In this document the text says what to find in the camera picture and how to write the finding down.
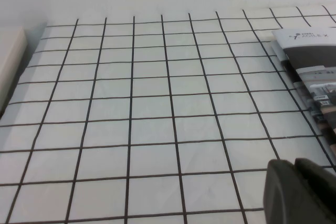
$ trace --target grid mat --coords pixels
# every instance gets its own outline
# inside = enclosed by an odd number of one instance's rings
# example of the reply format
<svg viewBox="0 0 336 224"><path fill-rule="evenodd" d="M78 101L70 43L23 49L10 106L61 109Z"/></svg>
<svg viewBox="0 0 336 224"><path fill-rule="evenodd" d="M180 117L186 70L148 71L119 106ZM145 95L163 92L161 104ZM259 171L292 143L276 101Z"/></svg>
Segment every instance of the grid mat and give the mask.
<svg viewBox="0 0 336 224"><path fill-rule="evenodd" d="M265 223L270 159L336 159L269 42L325 6L48 26L0 120L0 223Z"/></svg>

